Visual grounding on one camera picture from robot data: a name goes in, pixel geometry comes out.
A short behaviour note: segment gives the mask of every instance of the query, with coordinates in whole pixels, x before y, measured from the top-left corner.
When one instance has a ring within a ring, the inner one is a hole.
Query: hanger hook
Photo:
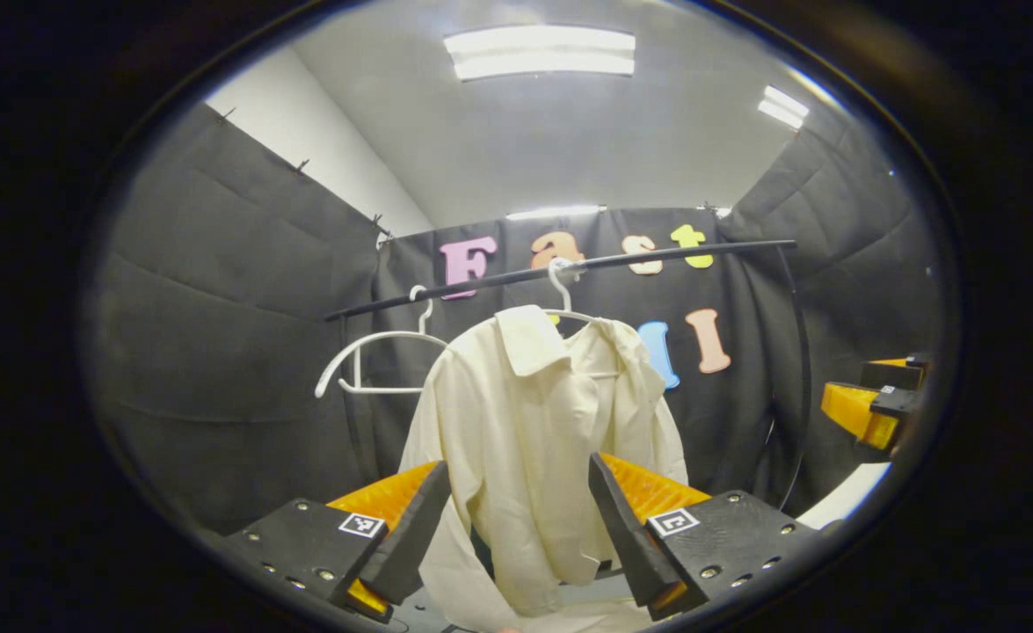
[[[418,295],[419,291],[425,291],[427,286],[415,286],[410,289],[410,300],[415,300],[415,296]],[[427,320],[434,314],[434,299],[427,299],[427,312],[424,312],[418,317],[418,334],[427,334]]]
[[[559,272],[560,270],[567,268],[570,264],[571,261],[564,259],[564,257],[555,257],[555,259],[547,263],[547,278],[552,280],[552,285],[556,286],[557,291],[564,296],[564,312],[571,311],[571,292],[559,280]]]

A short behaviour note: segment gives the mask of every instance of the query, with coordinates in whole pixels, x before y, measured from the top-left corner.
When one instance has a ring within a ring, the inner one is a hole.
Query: black clothes rod
[[[677,257],[705,255],[706,253],[742,252],[770,248],[782,249],[794,248],[796,246],[797,242],[793,240],[765,240],[759,242],[734,242],[734,244],[728,245],[703,245],[680,249],[652,250],[650,252],[629,253],[628,255],[611,255],[607,257],[594,257],[593,259],[575,261],[575,263],[568,265],[565,270],[568,272],[583,273],[585,270],[609,268],[612,265],[626,265],[630,263],[644,263],[645,261],[676,259]],[[330,316],[324,317],[324,321],[331,322],[336,321],[341,317],[354,317],[357,316],[357,314],[368,314],[369,312],[396,308],[396,306],[399,305],[415,304],[415,302],[418,300],[445,296],[448,295],[448,293],[474,291],[476,288],[504,286],[508,284],[515,284],[518,281],[540,280],[540,278],[543,277],[547,277],[547,268],[516,270],[515,273],[504,273],[501,275],[494,275],[492,277],[481,277],[480,280],[463,281],[463,283],[460,284],[449,284],[448,286],[425,289],[425,291],[416,293],[414,299],[411,299],[409,295],[404,295],[395,298],[376,300],[374,304],[358,305],[356,308],[348,308],[332,313]]]

